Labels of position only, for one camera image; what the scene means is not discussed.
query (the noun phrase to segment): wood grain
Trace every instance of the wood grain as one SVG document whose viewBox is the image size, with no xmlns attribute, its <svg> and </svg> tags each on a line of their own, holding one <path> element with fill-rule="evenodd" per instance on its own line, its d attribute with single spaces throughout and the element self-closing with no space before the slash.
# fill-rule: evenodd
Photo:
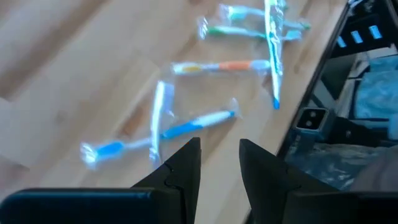
<svg viewBox="0 0 398 224">
<path fill-rule="evenodd" d="M 26 187 L 134 185 L 152 172 L 148 150 L 92 171 L 80 159 L 80 143 L 148 134 L 154 88 L 166 78 L 175 84 L 174 123 L 225 109 L 231 98 L 239 101 L 241 118 L 162 148 L 171 156 L 191 137 L 201 137 L 196 223 L 241 223 L 249 202 L 239 140 L 277 152 L 346 3 L 288 2 L 286 17 L 304 17 L 313 28 L 301 42 L 284 47 L 279 111 L 272 109 L 269 77 L 228 73 L 170 79 L 170 62 L 268 57 L 264 41 L 197 39 L 197 17 L 212 15 L 217 1 L 2 2 L 7 9 L 0 17 L 0 179 L 6 181 L 0 196 Z M 258 0 L 224 3 L 262 7 Z"/>
</svg>

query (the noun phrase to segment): wooden surface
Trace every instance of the wooden surface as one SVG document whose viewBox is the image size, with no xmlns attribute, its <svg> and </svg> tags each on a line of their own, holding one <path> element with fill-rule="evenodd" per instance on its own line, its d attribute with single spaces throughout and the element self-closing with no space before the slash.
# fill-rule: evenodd
<svg viewBox="0 0 398 224">
<path fill-rule="evenodd" d="M 262 7 L 262 1 L 227 0 Z M 286 17 L 312 24 L 284 46 L 281 109 L 254 74 L 175 80 L 175 115 L 220 109 L 242 118 L 206 129 L 197 223 L 241 223 L 249 203 L 238 147 L 248 138 L 276 153 L 345 0 L 291 0 Z M 214 0 L 5 0 L 0 2 L 0 195 L 26 187 L 130 187 L 151 172 L 147 150 L 88 170 L 81 141 L 136 138 L 149 130 L 152 95 L 170 62 L 267 58 L 264 42 L 197 40 L 196 19 Z M 172 154 L 185 136 L 164 146 Z"/>
</svg>

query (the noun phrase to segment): label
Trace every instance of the label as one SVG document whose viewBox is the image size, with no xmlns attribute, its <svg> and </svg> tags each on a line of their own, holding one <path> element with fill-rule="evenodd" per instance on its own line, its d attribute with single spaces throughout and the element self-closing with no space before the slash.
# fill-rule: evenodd
<svg viewBox="0 0 398 224">
<path fill-rule="evenodd" d="M 370 26 L 369 30 L 371 31 L 373 39 L 377 40 L 382 38 L 382 35 L 380 34 L 379 28 L 377 26 Z"/>
<path fill-rule="evenodd" d="M 359 34 L 358 31 L 352 31 L 352 32 L 351 32 L 351 35 L 353 36 L 353 39 L 354 39 L 354 41 L 355 41 L 357 44 L 363 43 L 363 40 L 362 40 L 362 38 L 361 38 L 361 36 L 360 36 L 360 34 Z"/>
<path fill-rule="evenodd" d="M 341 48 L 347 47 L 346 43 L 343 41 L 343 38 L 341 38 L 340 36 L 337 38 L 337 44 L 338 44 L 339 47 L 341 47 Z"/>
</svg>

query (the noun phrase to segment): plastic packaging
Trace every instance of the plastic packaging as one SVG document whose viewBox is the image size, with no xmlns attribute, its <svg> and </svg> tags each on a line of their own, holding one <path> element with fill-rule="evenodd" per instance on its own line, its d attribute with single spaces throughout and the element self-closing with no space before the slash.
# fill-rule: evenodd
<svg viewBox="0 0 398 224">
<path fill-rule="evenodd" d="M 165 81 L 159 81 L 156 86 L 154 107 L 150 119 L 151 144 L 149 158 L 152 161 L 154 169 L 157 169 L 164 162 L 160 151 L 160 131 L 170 121 L 165 116 L 174 116 L 172 113 L 173 100 L 174 85 Z"/>
<path fill-rule="evenodd" d="M 398 55 L 379 57 L 370 60 L 371 72 L 398 70 Z"/>
<path fill-rule="evenodd" d="M 266 35 L 271 62 L 272 90 L 275 109 L 279 109 L 280 89 L 284 76 L 282 63 L 282 31 L 284 24 L 284 12 L 282 8 L 284 4 L 284 1 L 281 0 L 264 0 Z"/>
<path fill-rule="evenodd" d="M 252 61 L 229 61 L 220 63 L 197 63 L 197 62 L 182 62 L 172 63 L 172 72 L 174 75 L 199 75 L 204 72 L 256 72 L 259 75 L 266 75 L 270 69 L 268 60 L 252 60 Z"/>
<path fill-rule="evenodd" d="M 221 20 L 229 26 L 246 27 L 259 32 L 264 30 L 264 10 L 240 5 L 220 4 L 218 14 Z M 296 30 L 308 30 L 311 25 L 303 19 L 297 22 L 284 21 L 284 27 Z"/>
<path fill-rule="evenodd" d="M 203 138 L 203 144 L 213 136 L 227 133 L 227 127 L 233 124 L 236 118 L 242 118 L 238 101 L 235 98 L 212 109 L 198 110 L 191 112 L 191 115 L 185 113 L 183 112 L 182 117 L 172 125 L 173 127 L 164 133 L 164 137 L 170 139 L 162 141 L 160 144 L 162 157 L 165 159 L 172 156 L 192 137 L 207 136 Z M 202 150 L 202 156 L 206 157 L 209 154 L 206 150 L 212 150 L 212 146 L 208 145 L 206 149 L 202 147 Z"/>
<path fill-rule="evenodd" d="M 398 75 L 395 70 L 365 73 L 356 92 L 355 118 L 389 119 L 398 113 Z"/>
<path fill-rule="evenodd" d="M 290 151 L 286 162 L 340 190 L 349 190 L 355 177 L 386 147 L 316 143 L 308 153 Z"/>
<path fill-rule="evenodd" d="M 163 91 L 163 87 L 161 87 L 162 84 L 159 86 L 159 91 L 157 91 L 158 94 Z M 170 92 L 164 91 L 164 99 L 169 97 L 167 96 L 168 94 L 170 94 Z M 240 116 L 240 114 L 238 102 L 235 98 L 232 98 L 229 102 L 229 105 L 224 107 L 222 110 L 203 114 L 191 119 L 190 121 L 171 126 L 171 128 L 161 131 L 158 138 L 155 138 L 154 136 L 148 136 L 146 138 L 137 139 L 131 142 L 112 140 L 103 144 L 89 144 L 87 142 L 83 142 L 81 144 L 81 158 L 89 168 L 95 169 L 101 162 L 111 159 L 120 159 L 124 153 L 129 151 L 141 151 L 150 147 L 150 159 L 154 165 L 154 168 L 157 168 L 159 164 L 163 163 L 164 161 L 162 159 L 163 153 L 161 152 L 161 144 L 163 142 L 172 141 L 173 139 L 185 134 L 190 134 L 204 128 L 216 126 L 217 124 L 221 124 L 236 118 Z M 160 116 L 157 118 L 152 117 L 152 119 L 152 122 L 155 123 L 152 126 L 154 130 L 152 134 L 155 134 L 158 130 L 160 130 L 159 124 L 161 123 L 161 120 Z"/>
<path fill-rule="evenodd" d="M 263 32 L 245 29 L 238 26 L 224 25 L 220 21 L 209 21 L 205 17 L 198 19 L 198 36 L 200 39 L 205 39 L 208 35 L 210 36 L 227 36 L 236 35 L 242 37 L 251 37 L 255 39 L 266 39 L 266 35 Z M 302 32 L 300 30 L 288 30 L 287 33 L 281 37 L 283 41 L 301 40 Z"/>
</svg>

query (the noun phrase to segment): blue toothbrush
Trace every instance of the blue toothbrush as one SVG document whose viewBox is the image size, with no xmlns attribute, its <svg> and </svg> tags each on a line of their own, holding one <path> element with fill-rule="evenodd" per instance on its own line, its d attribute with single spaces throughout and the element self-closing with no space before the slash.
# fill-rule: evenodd
<svg viewBox="0 0 398 224">
<path fill-rule="evenodd" d="M 163 141 L 171 140 L 183 134 L 223 123 L 231 118 L 234 118 L 235 116 L 237 116 L 236 111 L 228 110 L 200 116 L 185 124 L 181 124 L 166 130 L 160 135 L 160 139 Z M 123 152 L 126 150 L 134 151 L 150 146 L 151 141 L 151 138 L 145 138 L 130 143 L 112 141 L 100 146 L 93 146 L 83 142 L 80 147 L 80 151 L 82 153 L 81 157 L 88 166 L 95 167 L 95 165 L 100 161 L 120 158 Z"/>
</svg>

